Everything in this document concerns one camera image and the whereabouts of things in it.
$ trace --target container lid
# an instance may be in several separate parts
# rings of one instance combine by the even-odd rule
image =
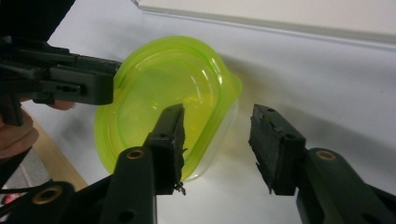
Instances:
[[[186,36],[149,42],[123,62],[114,78],[114,101],[97,107],[94,122],[97,152],[110,173],[124,149],[143,146],[166,107],[183,104],[185,179],[242,89],[212,48]]]

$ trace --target human hand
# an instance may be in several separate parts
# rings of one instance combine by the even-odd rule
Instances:
[[[52,108],[68,110],[74,103],[55,101]],[[8,125],[0,116],[0,159],[9,158],[29,149],[38,139],[38,131],[33,127],[32,118],[22,110],[23,125],[20,127]]]

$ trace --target plastic bowl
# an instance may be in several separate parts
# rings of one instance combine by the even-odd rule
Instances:
[[[105,168],[112,173],[124,149],[143,146],[163,109],[183,104],[187,151],[182,179],[202,173],[236,115],[242,90],[220,56],[197,39],[170,36],[133,52],[114,78],[113,103],[98,106],[95,115],[95,144]],[[205,164],[200,164],[204,155]]]

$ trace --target white table surface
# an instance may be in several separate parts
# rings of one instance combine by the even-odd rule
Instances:
[[[168,35],[203,40],[243,82],[238,116],[219,158],[158,197],[159,223],[300,223],[294,197],[270,195],[248,145],[254,104],[277,109],[307,147],[344,155],[369,184],[396,194],[396,48],[381,43],[255,30],[148,15],[129,0],[77,1],[49,43],[122,62]],[[25,103],[89,184],[108,175],[93,143],[94,105],[60,112]]]

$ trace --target finger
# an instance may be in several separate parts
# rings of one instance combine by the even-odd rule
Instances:
[[[29,149],[35,143],[35,141],[37,141],[38,136],[39,136],[38,130],[32,129],[29,133],[24,135],[17,142],[2,149],[0,151],[0,159],[13,157]]]
[[[76,104],[74,102],[56,100],[53,105],[49,106],[55,109],[68,110],[74,108]]]
[[[5,124],[0,129],[0,150],[9,147],[11,144],[17,142],[23,136],[28,134],[33,129],[33,120],[22,110],[23,125],[18,127],[14,125]]]

